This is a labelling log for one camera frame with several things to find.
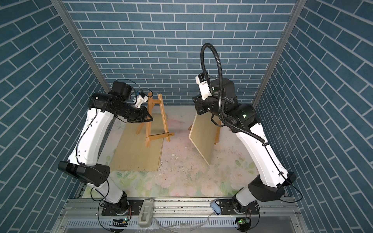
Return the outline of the wooden canvas board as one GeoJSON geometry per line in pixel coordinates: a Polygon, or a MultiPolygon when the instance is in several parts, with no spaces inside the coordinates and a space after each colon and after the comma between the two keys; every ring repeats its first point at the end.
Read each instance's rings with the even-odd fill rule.
{"type": "Polygon", "coordinates": [[[210,113],[195,115],[192,125],[189,127],[189,139],[199,154],[210,166],[214,146],[219,142],[220,127],[211,121],[210,113]]]}
{"type": "Polygon", "coordinates": [[[157,171],[163,147],[163,139],[150,142],[146,147],[146,128],[137,135],[139,125],[126,123],[110,163],[116,171],[157,171]]]}

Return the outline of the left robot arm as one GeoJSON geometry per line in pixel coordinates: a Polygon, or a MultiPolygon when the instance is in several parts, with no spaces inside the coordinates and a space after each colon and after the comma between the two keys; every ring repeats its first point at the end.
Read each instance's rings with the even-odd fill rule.
{"type": "Polygon", "coordinates": [[[115,118],[122,117],[126,123],[143,123],[153,118],[143,106],[149,97],[140,92],[134,103],[129,103],[130,93],[94,93],[89,101],[87,116],[78,142],[65,161],[60,161],[58,169],[96,190],[101,202],[115,215],[125,215],[129,211],[127,195],[110,178],[110,167],[98,163],[105,145],[105,137],[115,118]]]}

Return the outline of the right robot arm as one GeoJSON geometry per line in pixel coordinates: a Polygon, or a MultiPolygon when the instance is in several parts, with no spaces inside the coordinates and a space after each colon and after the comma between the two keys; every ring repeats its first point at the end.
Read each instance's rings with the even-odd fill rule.
{"type": "Polygon", "coordinates": [[[241,188],[232,198],[234,210],[242,214],[256,201],[269,202],[279,200],[285,194],[285,187],[296,180],[293,172],[287,171],[264,134],[263,126],[249,104],[239,104],[234,83],[226,78],[222,80],[222,112],[218,108],[219,81],[207,81],[203,74],[195,78],[200,94],[193,97],[198,115],[211,113],[218,118],[226,117],[226,126],[230,129],[248,150],[257,170],[257,177],[246,187],[241,188]]]}

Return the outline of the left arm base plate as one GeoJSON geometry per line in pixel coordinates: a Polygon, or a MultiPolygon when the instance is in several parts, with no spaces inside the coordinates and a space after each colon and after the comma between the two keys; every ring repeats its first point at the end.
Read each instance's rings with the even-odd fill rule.
{"type": "Polygon", "coordinates": [[[119,209],[113,207],[112,204],[103,202],[100,204],[100,207],[102,208],[101,214],[103,216],[129,216],[130,214],[132,216],[137,216],[140,213],[140,210],[142,208],[144,200],[127,200],[126,204],[126,212],[122,214],[122,211],[119,209]]]}

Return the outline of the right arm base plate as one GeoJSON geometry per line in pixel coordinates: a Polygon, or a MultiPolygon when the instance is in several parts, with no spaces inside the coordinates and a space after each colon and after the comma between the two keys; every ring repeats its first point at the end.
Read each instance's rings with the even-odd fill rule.
{"type": "Polygon", "coordinates": [[[222,215],[258,215],[260,210],[257,202],[252,202],[245,207],[232,199],[216,199],[215,203],[220,207],[222,215]]]}

